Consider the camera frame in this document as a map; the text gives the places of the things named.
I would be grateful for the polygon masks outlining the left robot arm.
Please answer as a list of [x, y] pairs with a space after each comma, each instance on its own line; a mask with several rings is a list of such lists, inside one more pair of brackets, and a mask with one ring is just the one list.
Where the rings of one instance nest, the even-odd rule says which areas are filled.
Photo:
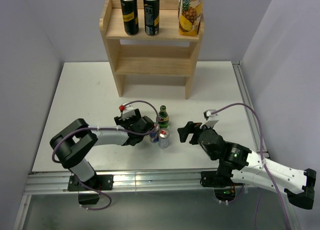
[[98, 189], [102, 182], [96, 171], [85, 159], [94, 146], [135, 146], [154, 129], [154, 122], [148, 116], [141, 116], [139, 109], [127, 118], [116, 116], [115, 127], [93, 127], [78, 118], [56, 134], [49, 142], [57, 163], [74, 173], [79, 184], [86, 190]]

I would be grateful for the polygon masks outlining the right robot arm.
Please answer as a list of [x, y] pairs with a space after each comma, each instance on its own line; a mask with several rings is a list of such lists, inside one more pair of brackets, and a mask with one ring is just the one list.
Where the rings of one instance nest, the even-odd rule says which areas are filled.
[[189, 121], [178, 128], [179, 140], [199, 145], [210, 160], [218, 161], [217, 170], [201, 172], [200, 184], [208, 188], [226, 188], [232, 184], [251, 185], [287, 196], [301, 209], [314, 206], [317, 173], [307, 168], [298, 170], [261, 157], [238, 143], [225, 141], [212, 127]]

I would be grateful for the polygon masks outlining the black yellow tall can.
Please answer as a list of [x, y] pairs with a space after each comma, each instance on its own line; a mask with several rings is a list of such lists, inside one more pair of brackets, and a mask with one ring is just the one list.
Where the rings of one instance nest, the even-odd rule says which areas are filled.
[[139, 32], [138, 1], [120, 0], [124, 30], [128, 35]]

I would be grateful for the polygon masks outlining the dark grey can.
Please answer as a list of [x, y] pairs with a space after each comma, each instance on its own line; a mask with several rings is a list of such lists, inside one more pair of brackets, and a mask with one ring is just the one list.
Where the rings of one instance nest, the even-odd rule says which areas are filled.
[[143, 0], [144, 28], [149, 36], [155, 36], [160, 31], [160, 0]]

